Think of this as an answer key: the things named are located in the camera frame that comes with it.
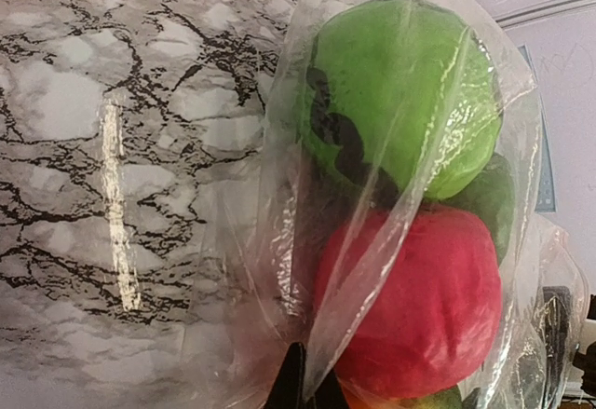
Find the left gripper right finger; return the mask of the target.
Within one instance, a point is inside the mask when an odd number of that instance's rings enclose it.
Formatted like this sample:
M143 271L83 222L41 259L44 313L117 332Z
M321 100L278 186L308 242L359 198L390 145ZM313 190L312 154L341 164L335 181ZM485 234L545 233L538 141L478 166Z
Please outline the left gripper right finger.
M310 399L310 407L312 409L347 409L345 394L333 369L328 372Z

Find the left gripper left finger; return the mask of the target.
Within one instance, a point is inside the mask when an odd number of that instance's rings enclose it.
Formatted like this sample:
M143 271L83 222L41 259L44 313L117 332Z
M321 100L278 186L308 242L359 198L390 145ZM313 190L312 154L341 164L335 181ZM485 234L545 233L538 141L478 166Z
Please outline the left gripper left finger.
M290 344L264 409L303 409L306 349L300 342Z

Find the clear zip top bag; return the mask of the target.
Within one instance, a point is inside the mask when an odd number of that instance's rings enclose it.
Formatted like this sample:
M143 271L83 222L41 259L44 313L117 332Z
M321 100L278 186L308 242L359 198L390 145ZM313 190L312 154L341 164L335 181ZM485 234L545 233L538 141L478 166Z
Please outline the clear zip top bag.
M298 0L209 408L556 408L588 308L535 77L476 0Z

